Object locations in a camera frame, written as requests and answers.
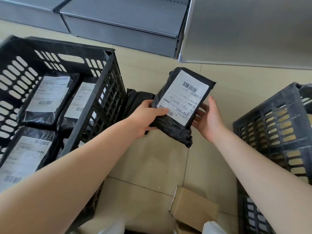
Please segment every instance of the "tile floor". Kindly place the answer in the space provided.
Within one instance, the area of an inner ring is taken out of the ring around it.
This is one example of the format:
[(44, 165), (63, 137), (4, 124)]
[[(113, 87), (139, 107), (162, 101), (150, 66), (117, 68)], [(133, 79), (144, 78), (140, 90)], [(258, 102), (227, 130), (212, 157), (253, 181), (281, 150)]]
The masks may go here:
[[(312, 81), (309, 70), (182, 64), (164, 56), (0, 20), (0, 39), (9, 35), (113, 47), (125, 87), (138, 91), (157, 93), (169, 71), (177, 66), (187, 67), (217, 82), (211, 94), (228, 128), (289, 83)], [(151, 131), (137, 140), (111, 171), (94, 219), (82, 225), (80, 231), (96, 234), (114, 220), (122, 219), (130, 230), (170, 234), (174, 219), (168, 209), (177, 185), (218, 203), (218, 223), (228, 234), (238, 233), (235, 175), (217, 149), (196, 130), (190, 149), (160, 131)]]

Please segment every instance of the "right hand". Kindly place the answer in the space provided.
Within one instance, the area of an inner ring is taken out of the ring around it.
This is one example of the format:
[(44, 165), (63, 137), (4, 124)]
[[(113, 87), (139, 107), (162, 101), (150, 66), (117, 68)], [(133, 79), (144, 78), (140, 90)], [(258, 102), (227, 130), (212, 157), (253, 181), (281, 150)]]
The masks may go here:
[(200, 106), (200, 108), (205, 111), (197, 110), (192, 126), (194, 126), (206, 140), (213, 143), (216, 134), (226, 127), (216, 101), (212, 96), (208, 97), (208, 102), (209, 106), (206, 104)]

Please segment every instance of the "label sticker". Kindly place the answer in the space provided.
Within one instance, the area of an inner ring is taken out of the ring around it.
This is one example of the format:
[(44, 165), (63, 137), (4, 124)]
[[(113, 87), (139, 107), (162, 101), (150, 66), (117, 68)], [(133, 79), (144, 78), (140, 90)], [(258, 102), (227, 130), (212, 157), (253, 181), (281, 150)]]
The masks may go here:
[(169, 108), (167, 115), (185, 126), (208, 88), (208, 85), (181, 70), (157, 107)]
[(44, 76), (26, 111), (55, 112), (68, 91), (69, 76)]
[(0, 193), (34, 174), (52, 141), (22, 136), (0, 168)]
[(86, 105), (95, 84), (82, 82), (71, 104), (69, 105), (65, 117), (79, 119), (84, 106)]

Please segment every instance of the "left hand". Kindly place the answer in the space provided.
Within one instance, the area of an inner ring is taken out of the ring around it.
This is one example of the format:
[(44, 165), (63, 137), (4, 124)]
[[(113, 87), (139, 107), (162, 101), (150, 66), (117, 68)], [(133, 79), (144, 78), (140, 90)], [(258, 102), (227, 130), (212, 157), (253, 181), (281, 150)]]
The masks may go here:
[(138, 130), (137, 138), (144, 135), (145, 131), (156, 130), (156, 127), (149, 125), (155, 120), (157, 116), (166, 115), (168, 108), (151, 108), (153, 100), (144, 100), (140, 106), (126, 119), (131, 121)]

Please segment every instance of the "brown cardboard box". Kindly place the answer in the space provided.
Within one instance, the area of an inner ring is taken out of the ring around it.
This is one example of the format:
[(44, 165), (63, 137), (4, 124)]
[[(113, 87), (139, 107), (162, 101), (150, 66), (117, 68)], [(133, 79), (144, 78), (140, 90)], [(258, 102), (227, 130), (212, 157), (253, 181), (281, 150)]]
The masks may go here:
[(174, 234), (200, 234), (195, 228), (192, 228), (185, 223), (177, 221), (174, 227)]
[(169, 212), (174, 218), (202, 232), (204, 224), (216, 221), (219, 205), (178, 186)]

